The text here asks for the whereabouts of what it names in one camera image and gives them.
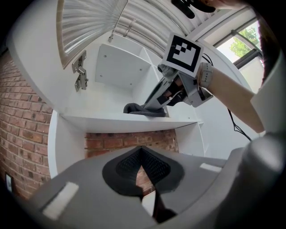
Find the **tree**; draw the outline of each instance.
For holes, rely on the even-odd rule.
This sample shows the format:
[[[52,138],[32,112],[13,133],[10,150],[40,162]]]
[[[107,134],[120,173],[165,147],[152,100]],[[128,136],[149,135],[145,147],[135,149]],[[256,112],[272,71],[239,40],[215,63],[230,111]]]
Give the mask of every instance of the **tree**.
[[[247,38],[249,41],[251,41],[253,44],[257,45],[259,43],[259,40],[257,39],[256,31],[253,27],[250,29],[244,29],[240,32],[242,36]],[[230,50],[235,53],[235,55],[239,57],[243,57],[245,54],[251,51],[251,49],[244,44],[242,41],[240,41],[238,38],[234,37],[234,42],[230,46]]]

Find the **grey cloth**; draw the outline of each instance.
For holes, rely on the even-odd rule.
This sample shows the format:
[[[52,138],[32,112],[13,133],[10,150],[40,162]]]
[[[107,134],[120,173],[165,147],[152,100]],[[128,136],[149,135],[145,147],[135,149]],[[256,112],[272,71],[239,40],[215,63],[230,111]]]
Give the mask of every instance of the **grey cloth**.
[[[140,106],[136,103],[128,103],[123,110],[125,114],[145,115],[150,117],[166,117],[165,110],[163,108],[158,110],[147,110],[144,108],[145,104]]]

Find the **wrist strap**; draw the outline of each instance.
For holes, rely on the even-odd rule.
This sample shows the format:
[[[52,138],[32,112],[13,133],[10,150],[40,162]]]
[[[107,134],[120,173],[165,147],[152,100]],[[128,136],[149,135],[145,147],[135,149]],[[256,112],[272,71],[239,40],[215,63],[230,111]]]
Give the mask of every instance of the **wrist strap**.
[[[213,68],[210,63],[202,63],[202,73],[200,86],[208,88],[213,78]]]

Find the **human arm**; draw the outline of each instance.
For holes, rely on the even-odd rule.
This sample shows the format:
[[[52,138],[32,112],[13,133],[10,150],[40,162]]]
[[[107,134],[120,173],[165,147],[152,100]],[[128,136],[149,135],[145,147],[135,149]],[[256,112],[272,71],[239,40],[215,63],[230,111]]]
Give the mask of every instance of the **human arm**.
[[[201,66],[198,70],[198,84],[201,79]],[[212,80],[207,89],[217,97],[241,121],[255,132],[264,131],[264,127],[250,100],[255,95],[223,72],[213,67]]]

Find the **window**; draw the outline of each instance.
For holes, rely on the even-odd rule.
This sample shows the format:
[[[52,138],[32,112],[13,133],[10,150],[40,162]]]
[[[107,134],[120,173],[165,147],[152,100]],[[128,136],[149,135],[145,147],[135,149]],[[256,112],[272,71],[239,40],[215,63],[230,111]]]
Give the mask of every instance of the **window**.
[[[240,70],[254,93],[258,92],[264,73],[258,26],[255,21],[232,30],[227,40],[217,43],[217,49]]]

